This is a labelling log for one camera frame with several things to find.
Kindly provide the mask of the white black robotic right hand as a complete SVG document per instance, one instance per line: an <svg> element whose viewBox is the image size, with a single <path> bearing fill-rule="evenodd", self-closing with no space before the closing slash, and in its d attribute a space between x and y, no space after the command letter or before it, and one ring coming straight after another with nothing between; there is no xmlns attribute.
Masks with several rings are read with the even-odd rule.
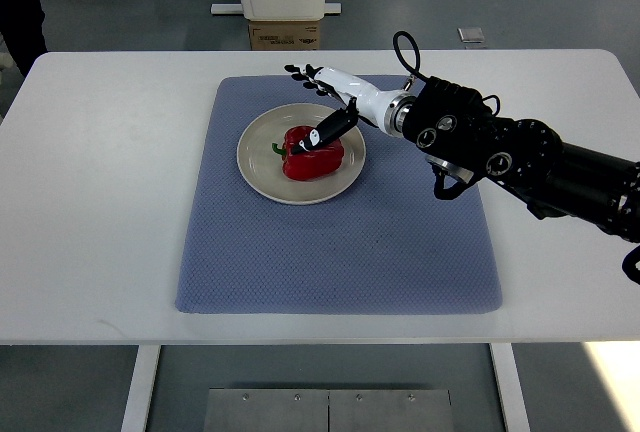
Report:
<svg viewBox="0 0 640 432"><path fill-rule="evenodd" d="M331 67L288 64L284 69L305 88L344 104L294 145L293 155L326 147L354 128L359 119L389 136L402 136L401 126L396 122L414 101L407 91L382 91L362 78Z"/></svg>

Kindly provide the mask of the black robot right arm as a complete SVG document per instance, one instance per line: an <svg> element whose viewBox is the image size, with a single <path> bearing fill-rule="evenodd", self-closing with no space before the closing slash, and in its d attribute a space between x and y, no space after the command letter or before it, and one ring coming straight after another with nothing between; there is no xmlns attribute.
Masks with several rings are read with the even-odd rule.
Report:
<svg viewBox="0 0 640 432"><path fill-rule="evenodd" d="M453 200L487 179L538 219L572 216L638 243L638 163L568 144L539 120L502 117L477 90L396 56L423 88L394 124L431 165L436 198Z"/></svg>

